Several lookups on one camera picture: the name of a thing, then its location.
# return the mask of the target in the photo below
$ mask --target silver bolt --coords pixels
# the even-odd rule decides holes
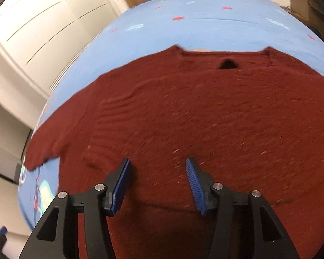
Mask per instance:
[[[60,198],[60,199],[63,199],[64,197],[66,197],[67,196],[67,193],[66,192],[60,192],[59,194],[58,194],[58,197]]]
[[[261,194],[260,191],[258,191],[258,190],[253,190],[253,191],[252,191],[252,195],[253,195],[254,197],[260,197],[262,194]]]
[[[96,191],[102,191],[103,189],[104,189],[104,185],[103,184],[97,184],[96,186],[95,186],[95,190]]]
[[[223,188],[223,185],[221,183],[214,183],[213,188],[215,190],[221,190]]]

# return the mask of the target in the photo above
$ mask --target bed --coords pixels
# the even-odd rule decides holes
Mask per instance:
[[[269,0],[152,0],[122,14],[85,48],[48,100],[39,125],[102,73],[174,44],[200,51],[272,46],[324,76],[324,43]],[[57,194],[58,173],[59,159],[32,172],[22,167],[18,202],[31,229]]]

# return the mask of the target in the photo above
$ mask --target knit fabric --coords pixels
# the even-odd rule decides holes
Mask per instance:
[[[324,77],[270,47],[173,46],[101,75],[36,131],[25,166],[58,156],[59,190],[70,194],[132,160],[122,209],[108,219],[118,259],[202,257],[212,220],[195,208],[191,156],[233,191],[260,190],[301,259],[324,242]],[[84,242],[79,225],[81,258]]]

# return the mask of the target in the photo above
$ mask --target red spot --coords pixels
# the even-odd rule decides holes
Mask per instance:
[[[184,16],[178,16],[178,17],[173,18],[173,20],[181,20],[181,19],[184,19],[184,18],[185,18]]]

